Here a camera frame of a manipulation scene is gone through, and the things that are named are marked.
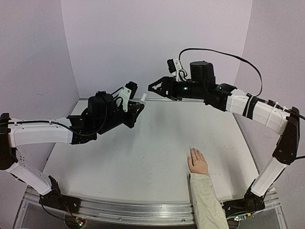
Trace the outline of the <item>clear nail polish bottle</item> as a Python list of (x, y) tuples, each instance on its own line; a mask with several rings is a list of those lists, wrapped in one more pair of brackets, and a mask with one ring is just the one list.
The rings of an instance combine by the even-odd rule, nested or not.
[(140, 104), (140, 105), (146, 105), (146, 96), (147, 94), (143, 93), (143, 95), (141, 96), (140, 100), (137, 101), (137, 104)]

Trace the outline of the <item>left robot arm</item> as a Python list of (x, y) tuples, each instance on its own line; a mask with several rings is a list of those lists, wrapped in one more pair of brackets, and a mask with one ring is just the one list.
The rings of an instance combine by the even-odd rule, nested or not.
[(19, 146), (62, 143), (70, 145), (95, 141), (113, 128), (124, 124), (133, 128), (145, 107), (146, 94), (137, 102), (134, 92), (127, 87), (114, 96), (105, 91), (88, 99), (81, 115), (70, 115), (57, 120), (11, 119), (8, 113), (0, 116), (0, 168), (34, 188), (53, 208), (64, 205), (58, 182), (32, 167), (17, 151)]

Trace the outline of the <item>beige sleeved forearm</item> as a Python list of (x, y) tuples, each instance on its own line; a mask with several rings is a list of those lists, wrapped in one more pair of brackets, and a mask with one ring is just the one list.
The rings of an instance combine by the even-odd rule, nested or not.
[(217, 199), (211, 177), (191, 173), (190, 188), (197, 228), (229, 228), (222, 205)]

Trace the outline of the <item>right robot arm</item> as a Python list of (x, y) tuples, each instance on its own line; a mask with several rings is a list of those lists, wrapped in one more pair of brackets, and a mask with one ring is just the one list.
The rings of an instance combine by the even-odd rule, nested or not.
[(300, 141), (300, 111), (273, 100), (246, 93), (234, 85), (217, 84), (210, 62), (190, 63), (191, 78), (182, 79), (184, 69), (179, 61), (168, 61), (171, 76), (164, 76), (148, 86), (148, 91), (174, 101), (201, 100), (222, 112), (229, 112), (255, 123), (254, 130), (271, 134), (274, 151), (250, 186), (250, 193), (262, 197), (282, 172), (297, 159)]

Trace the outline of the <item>mannequin hand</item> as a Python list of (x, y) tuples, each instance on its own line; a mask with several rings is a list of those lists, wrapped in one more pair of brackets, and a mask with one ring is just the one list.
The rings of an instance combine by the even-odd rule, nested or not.
[(188, 167), (191, 173), (208, 175), (208, 164), (203, 156), (203, 154), (195, 149), (190, 149), (191, 155), (188, 157)]

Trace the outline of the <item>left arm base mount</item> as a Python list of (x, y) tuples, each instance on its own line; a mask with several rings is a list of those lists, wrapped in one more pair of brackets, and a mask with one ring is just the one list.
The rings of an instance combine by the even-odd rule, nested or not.
[(52, 176), (49, 176), (49, 179), (51, 181), (51, 190), (47, 194), (40, 196), (39, 203), (43, 207), (78, 213), (81, 199), (62, 194), (58, 182)]

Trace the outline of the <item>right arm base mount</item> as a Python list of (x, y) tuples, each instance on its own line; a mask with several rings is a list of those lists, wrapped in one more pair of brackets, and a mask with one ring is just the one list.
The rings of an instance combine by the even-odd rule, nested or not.
[(229, 200), (223, 203), (223, 210), (227, 219), (248, 213), (255, 213), (265, 208), (264, 198), (266, 192), (262, 196), (257, 196), (248, 188), (244, 197), (241, 199)]

